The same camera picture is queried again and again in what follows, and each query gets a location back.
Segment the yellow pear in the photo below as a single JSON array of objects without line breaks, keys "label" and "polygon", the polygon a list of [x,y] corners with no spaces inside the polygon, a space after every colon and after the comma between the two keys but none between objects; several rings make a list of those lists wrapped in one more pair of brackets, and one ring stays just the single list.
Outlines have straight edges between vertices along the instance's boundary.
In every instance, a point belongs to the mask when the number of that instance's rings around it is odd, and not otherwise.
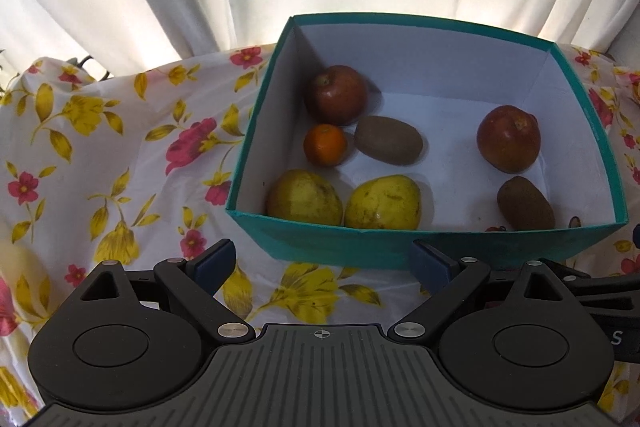
[{"label": "yellow pear", "polygon": [[344,225],[360,230],[412,231],[422,217],[421,190],[408,176],[381,176],[360,184],[349,196]]}]

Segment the yellow-green pear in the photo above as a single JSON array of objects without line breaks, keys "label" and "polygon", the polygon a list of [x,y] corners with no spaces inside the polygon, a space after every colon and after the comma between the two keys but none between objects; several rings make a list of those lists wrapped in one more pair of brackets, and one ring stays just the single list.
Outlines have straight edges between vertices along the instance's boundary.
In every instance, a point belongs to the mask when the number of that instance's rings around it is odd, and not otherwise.
[{"label": "yellow-green pear", "polygon": [[274,182],[265,202],[266,215],[273,218],[339,227],[343,204],[333,185],[309,170],[285,171]]}]

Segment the red apple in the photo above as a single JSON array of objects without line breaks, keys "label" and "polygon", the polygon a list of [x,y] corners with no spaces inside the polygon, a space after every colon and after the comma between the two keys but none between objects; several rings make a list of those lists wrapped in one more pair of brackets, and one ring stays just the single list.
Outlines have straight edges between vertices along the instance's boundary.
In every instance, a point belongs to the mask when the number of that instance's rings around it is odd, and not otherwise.
[{"label": "red apple", "polygon": [[308,114],[320,124],[346,126],[356,121],[368,105],[366,80],[346,65],[333,65],[314,76],[305,88]]},{"label": "red apple", "polygon": [[538,120],[516,106],[498,106],[478,126],[476,145],[491,166],[505,173],[523,172],[540,152]]}]

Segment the brown kiwi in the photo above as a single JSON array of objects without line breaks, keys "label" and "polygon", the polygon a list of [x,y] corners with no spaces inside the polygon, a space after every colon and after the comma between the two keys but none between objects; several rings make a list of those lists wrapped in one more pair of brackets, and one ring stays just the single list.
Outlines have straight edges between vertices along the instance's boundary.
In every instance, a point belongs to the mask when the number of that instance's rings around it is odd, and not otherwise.
[{"label": "brown kiwi", "polygon": [[555,228],[551,205],[544,194],[524,176],[514,176],[500,186],[497,205],[503,218],[515,231]]},{"label": "brown kiwi", "polygon": [[361,118],[354,138],[356,149],[361,153],[396,166],[414,164],[424,147],[422,135],[416,128],[384,116]]}]

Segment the teal cardboard box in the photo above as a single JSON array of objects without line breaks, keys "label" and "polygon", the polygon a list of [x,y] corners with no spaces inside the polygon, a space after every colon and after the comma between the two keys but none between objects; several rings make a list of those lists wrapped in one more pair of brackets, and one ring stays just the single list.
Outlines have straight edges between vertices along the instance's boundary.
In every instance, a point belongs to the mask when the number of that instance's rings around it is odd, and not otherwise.
[{"label": "teal cardboard box", "polygon": [[[414,231],[322,227],[268,217],[270,186],[306,166],[305,84],[332,65],[367,80],[368,113],[422,135],[419,159],[400,168],[416,181]],[[476,146],[480,122],[501,105],[533,114],[541,150],[526,176],[550,202],[555,228],[626,225],[615,155],[590,98],[559,47],[514,31],[414,15],[331,13],[288,20],[262,80],[236,164],[229,215],[276,259],[403,270],[423,239],[452,257],[493,267],[547,258],[547,231],[513,232],[497,206],[506,174]],[[486,232],[503,225],[506,232]]]}]

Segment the small orange mandarin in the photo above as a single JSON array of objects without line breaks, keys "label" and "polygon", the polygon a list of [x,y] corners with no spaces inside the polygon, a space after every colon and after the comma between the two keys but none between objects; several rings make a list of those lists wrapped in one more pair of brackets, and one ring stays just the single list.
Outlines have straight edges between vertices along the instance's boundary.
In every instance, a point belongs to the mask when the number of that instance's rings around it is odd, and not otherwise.
[{"label": "small orange mandarin", "polygon": [[315,124],[305,135],[303,150],[311,165],[335,167],[345,158],[348,141],[340,127],[333,124]]}]

